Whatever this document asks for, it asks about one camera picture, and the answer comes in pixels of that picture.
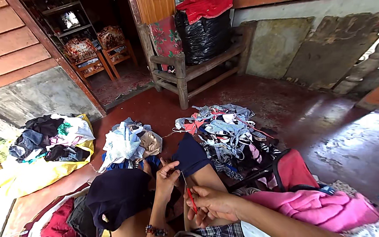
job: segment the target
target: doorway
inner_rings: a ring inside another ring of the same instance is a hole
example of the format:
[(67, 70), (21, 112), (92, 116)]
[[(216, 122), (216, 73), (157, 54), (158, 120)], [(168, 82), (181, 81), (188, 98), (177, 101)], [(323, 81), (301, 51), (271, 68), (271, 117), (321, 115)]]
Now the doorway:
[[(128, 0), (21, 2), (105, 110), (152, 86)], [(112, 29), (120, 29), (122, 42), (109, 40)], [(76, 60), (69, 46), (84, 40), (97, 54)]]

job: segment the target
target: red concrete floor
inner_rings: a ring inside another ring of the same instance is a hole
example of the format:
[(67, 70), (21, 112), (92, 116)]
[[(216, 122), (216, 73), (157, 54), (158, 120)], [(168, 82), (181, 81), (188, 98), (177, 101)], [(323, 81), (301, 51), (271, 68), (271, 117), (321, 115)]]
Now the red concrete floor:
[[(253, 110), (257, 127), (276, 130), (281, 148), (300, 151), (311, 172), (324, 182), (344, 181), (371, 201), (379, 195), (379, 110), (353, 108), (354, 101), (254, 76), (232, 76), (205, 90), (191, 105), (233, 103)], [(182, 137), (172, 133), (177, 118), (195, 109), (180, 110), (177, 95), (149, 89), (119, 104), (93, 122), (95, 154), (90, 164), (54, 184), (21, 197), (14, 205), (4, 236), (14, 236), (55, 197), (74, 191), (96, 175), (105, 134), (127, 117), (150, 124), (163, 137), (162, 157), (169, 158)]]

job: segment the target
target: yellow plastic bag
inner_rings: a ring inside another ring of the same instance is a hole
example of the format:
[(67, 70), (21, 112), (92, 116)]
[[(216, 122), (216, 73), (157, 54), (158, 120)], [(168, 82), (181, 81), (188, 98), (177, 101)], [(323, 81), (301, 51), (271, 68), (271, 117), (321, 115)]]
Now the yellow plastic bag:
[[(90, 121), (85, 114), (77, 116), (84, 119), (93, 132)], [(93, 141), (77, 144), (77, 147), (89, 151), (90, 155), (82, 162), (47, 162), (45, 159), (37, 159), (32, 164), (13, 163), (9, 167), (0, 170), (0, 195), (18, 198), (42, 189), (55, 183), (60, 178), (69, 175), (76, 169), (80, 169), (90, 162), (94, 153)]]

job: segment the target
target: wooden chair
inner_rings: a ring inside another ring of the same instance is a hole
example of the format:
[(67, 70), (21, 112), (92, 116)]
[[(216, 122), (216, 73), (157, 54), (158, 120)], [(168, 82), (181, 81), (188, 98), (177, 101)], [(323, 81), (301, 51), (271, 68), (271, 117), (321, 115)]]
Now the wooden chair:
[[(80, 75), (83, 82), (91, 88), (87, 77), (106, 70), (109, 78), (115, 82), (112, 72), (108, 68), (106, 61), (103, 59), (102, 54), (93, 46), (88, 38), (71, 39), (64, 46), (68, 60), (71, 62), (74, 70)], [(80, 64), (92, 59), (97, 59), (96, 62), (89, 63), (83, 67), (78, 67)]]
[[(108, 64), (112, 68), (112, 71), (117, 79), (119, 79), (120, 76), (115, 68), (115, 64), (132, 58), (135, 66), (138, 67), (137, 59), (134, 55), (134, 51), (131, 47), (130, 41), (125, 39), (121, 28), (119, 28), (118, 26), (105, 27), (101, 32), (97, 33), (97, 38), (100, 44), (102, 45), (102, 53), (108, 61)], [(121, 50), (120, 52), (115, 52), (111, 55), (112, 51), (123, 46), (125, 46), (123, 50)]]
[[(150, 40), (150, 31), (148, 26), (146, 24), (139, 25), (138, 31), (140, 33), (141, 44), (145, 50), (149, 69), (151, 71), (153, 82), (155, 83), (157, 91), (161, 91), (161, 88), (165, 88), (175, 94), (178, 94), (181, 109), (186, 110), (188, 108), (188, 100), (190, 98), (234, 73), (245, 73), (248, 63), (250, 43), (255, 31), (254, 26), (256, 25), (253, 23), (241, 24), (239, 31), (242, 33), (242, 37), (240, 37), (239, 41), (235, 42), (227, 51), (207, 62), (188, 67), (185, 66), (184, 54), (178, 54), (174, 57), (155, 56), (153, 52), (152, 42)], [(223, 62), (226, 62), (236, 55), (239, 55), (239, 62), (236, 67), (233, 67), (232, 69), (214, 78), (203, 86), (188, 93), (188, 81), (202, 75), (203, 73), (208, 72), (209, 70), (222, 64)], [(174, 66), (175, 74), (158, 70), (156, 63)]]

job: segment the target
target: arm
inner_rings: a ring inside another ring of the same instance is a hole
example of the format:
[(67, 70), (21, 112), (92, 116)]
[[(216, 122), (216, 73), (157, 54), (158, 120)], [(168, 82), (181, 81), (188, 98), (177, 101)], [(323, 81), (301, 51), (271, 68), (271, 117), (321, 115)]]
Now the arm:
[[(196, 217), (196, 223), (202, 227), (207, 226), (214, 218), (225, 218), (231, 221), (248, 222), (272, 237), (340, 237), (339, 234), (292, 219), (229, 193), (200, 186), (192, 187), (192, 191), (198, 194), (194, 197), (195, 205), (206, 213), (204, 216), (197, 215)], [(190, 200), (187, 199), (186, 202), (192, 207)], [(193, 211), (188, 213), (188, 219), (192, 220), (194, 217)]]
[(250, 223), (270, 236), (340, 237), (339, 234), (304, 223), (239, 197), (235, 206), (239, 220)]
[[(171, 170), (179, 164), (179, 161), (172, 162), (164, 165), (156, 174), (156, 193), (155, 201), (153, 203), (152, 214), (150, 216), (149, 224), (156, 229), (166, 229), (168, 234), (166, 236), (173, 236), (175, 233), (166, 224), (165, 212), (166, 205), (171, 199), (173, 185), (178, 180), (180, 171)], [(147, 237), (154, 237), (154, 234), (147, 234)]]

